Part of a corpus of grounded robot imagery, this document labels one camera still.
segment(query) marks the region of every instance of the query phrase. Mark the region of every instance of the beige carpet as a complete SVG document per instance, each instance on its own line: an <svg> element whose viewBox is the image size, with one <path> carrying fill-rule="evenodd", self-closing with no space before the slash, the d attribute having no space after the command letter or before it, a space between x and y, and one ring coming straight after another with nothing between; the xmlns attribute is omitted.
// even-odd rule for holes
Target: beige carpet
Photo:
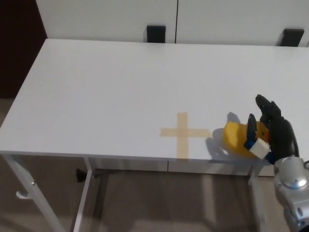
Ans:
<svg viewBox="0 0 309 232"><path fill-rule="evenodd" d="M0 124L12 101L0 100ZM69 232L76 216L83 184L75 169L82 159L25 157L30 172L61 223ZM31 200L0 158L0 231L51 232ZM259 179L265 215L271 232L288 231L278 204L273 178ZM85 232L254 232L248 178L242 176L119 172L94 180L83 231Z"/></svg>

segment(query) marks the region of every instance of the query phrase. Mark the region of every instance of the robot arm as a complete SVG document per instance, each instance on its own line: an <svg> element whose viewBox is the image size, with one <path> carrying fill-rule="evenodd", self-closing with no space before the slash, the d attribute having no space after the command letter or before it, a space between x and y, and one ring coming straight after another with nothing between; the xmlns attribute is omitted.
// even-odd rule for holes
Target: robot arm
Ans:
<svg viewBox="0 0 309 232"><path fill-rule="evenodd" d="M261 95L256 103L262 111L260 121L269 130L270 156L274 164L277 199L292 232L309 232L309 171L299 157L293 128L281 110Z"/></svg>

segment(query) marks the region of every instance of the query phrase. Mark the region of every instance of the white table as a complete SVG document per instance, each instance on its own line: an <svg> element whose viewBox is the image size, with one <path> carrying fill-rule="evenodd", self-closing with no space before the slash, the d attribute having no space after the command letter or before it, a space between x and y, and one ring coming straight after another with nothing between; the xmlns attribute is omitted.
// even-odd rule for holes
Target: white table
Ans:
<svg viewBox="0 0 309 232"><path fill-rule="evenodd" d="M18 156L85 158L78 231L92 158L255 163L218 150L211 133L231 116L259 118L257 94L281 108L308 160L308 60L306 48L48 39L0 128L0 153L57 232L62 225ZM177 151L168 128L184 129L186 116L189 138Z"/></svg>

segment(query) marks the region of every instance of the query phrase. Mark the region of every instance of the masking tape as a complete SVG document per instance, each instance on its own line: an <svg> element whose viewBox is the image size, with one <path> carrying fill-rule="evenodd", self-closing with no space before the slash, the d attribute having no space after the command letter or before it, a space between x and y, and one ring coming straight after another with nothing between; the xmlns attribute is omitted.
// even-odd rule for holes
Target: masking tape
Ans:
<svg viewBox="0 0 309 232"><path fill-rule="evenodd" d="M189 137L208 138L211 132L208 129L189 129L188 113L177 114L177 128L162 128L160 136L177 137L177 158L189 158Z"/></svg>

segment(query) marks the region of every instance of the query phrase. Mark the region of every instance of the yellow rubber duck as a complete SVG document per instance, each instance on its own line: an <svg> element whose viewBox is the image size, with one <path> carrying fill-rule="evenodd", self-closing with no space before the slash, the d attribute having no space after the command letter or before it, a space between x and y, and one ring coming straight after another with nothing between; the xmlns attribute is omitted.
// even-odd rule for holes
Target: yellow rubber duck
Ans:
<svg viewBox="0 0 309 232"><path fill-rule="evenodd" d="M256 155L248 149L247 144L251 143L249 147L252 146L258 138L268 144L269 131L262 122L256 121L252 114L249 116L248 124L227 122L223 129L223 140L226 146L245 157L256 158Z"/></svg>

